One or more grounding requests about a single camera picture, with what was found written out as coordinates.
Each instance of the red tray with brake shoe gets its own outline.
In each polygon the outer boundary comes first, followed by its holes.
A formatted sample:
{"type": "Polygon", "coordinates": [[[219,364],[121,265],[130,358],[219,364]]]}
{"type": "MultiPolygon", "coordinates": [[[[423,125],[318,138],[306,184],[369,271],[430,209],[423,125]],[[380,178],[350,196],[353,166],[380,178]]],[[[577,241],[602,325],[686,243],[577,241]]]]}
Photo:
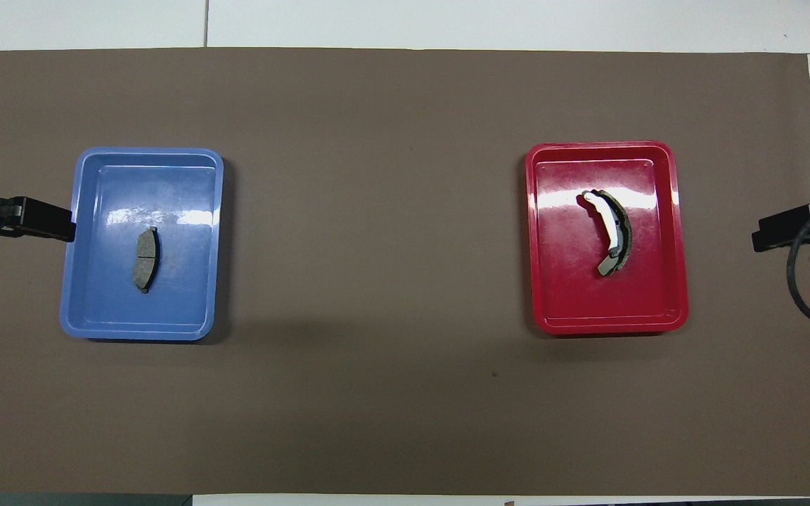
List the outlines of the red tray with brake shoe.
{"type": "Polygon", "coordinates": [[[533,313],[544,331],[657,333],[685,323],[677,172],[665,144],[540,144],[526,170],[533,313]]]}

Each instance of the brown surface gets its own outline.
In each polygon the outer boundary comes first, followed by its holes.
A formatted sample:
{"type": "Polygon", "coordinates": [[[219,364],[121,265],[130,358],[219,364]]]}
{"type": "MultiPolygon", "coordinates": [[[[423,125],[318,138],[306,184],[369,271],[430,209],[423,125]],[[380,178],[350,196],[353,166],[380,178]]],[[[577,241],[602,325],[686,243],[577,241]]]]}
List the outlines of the brown surface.
{"type": "Polygon", "coordinates": [[[64,244],[0,239],[0,491],[810,495],[810,322],[749,240],[810,202],[802,55],[0,52],[0,195],[100,145],[225,157],[221,322],[72,339],[64,244]],[[523,155],[640,138],[688,324],[544,339],[523,155]]]}

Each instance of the plastic tray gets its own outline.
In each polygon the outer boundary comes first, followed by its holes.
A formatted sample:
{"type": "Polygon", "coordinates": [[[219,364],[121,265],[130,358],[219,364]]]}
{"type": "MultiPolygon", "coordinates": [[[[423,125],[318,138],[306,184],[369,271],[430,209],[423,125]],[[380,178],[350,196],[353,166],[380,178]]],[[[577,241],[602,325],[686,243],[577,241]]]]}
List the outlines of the plastic tray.
{"type": "Polygon", "coordinates": [[[674,330],[688,298],[671,150],[655,141],[540,144],[526,158],[533,311],[550,334],[674,330]],[[607,249],[584,190],[621,202],[633,228],[626,265],[602,276],[607,249]]]}
{"type": "Polygon", "coordinates": [[[212,329],[223,161],[202,148],[92,148],[77,160],[61,326],[91,339],[192,342],[212,329]],[[160,265],[133,284],[139,233],[157,227],[160,265]]]}

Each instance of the curved metal part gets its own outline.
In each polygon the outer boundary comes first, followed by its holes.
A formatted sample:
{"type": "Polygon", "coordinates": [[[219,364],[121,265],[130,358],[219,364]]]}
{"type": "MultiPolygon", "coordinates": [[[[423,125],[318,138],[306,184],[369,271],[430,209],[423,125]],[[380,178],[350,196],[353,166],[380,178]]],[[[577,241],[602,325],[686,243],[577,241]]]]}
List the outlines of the curved metal part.
{"type": "Polygon", "coordinates": [[[598,264],[598,273],[612,275],[623,268],[630,257],[633,244],[633,230],[624,206],[605,190],[585,190],[583,200],[592,204],[602,218],[605,233],[608,234],[608,249],[604,260],[598,264]]]}
{"type": "Polygon", "coordinates": [[[136,240],[136,265],[133,266],[133,284],[144,294],[148,293],[148,289],[155,279],[155,273],[158,271],[160,250],[158,229],[156,227],[148,227],[142,234],[139,234],[136,240]]]}

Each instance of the blue tray with brake pad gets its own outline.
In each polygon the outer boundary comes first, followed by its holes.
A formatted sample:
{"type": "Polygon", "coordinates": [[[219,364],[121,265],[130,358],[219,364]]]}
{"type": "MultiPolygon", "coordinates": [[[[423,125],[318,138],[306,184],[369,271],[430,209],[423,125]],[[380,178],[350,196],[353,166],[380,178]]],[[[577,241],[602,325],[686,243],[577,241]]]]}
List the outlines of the blue tray with brake pad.
{"type": "Polygon", "coordinates": [[[77,160],[61,327],[75,337],[194,342],[214,323],[221,157],[203,148],[91,148],[77,160]],[[157,228],[157,271],[134,284],[137,240],[157,228]]]}

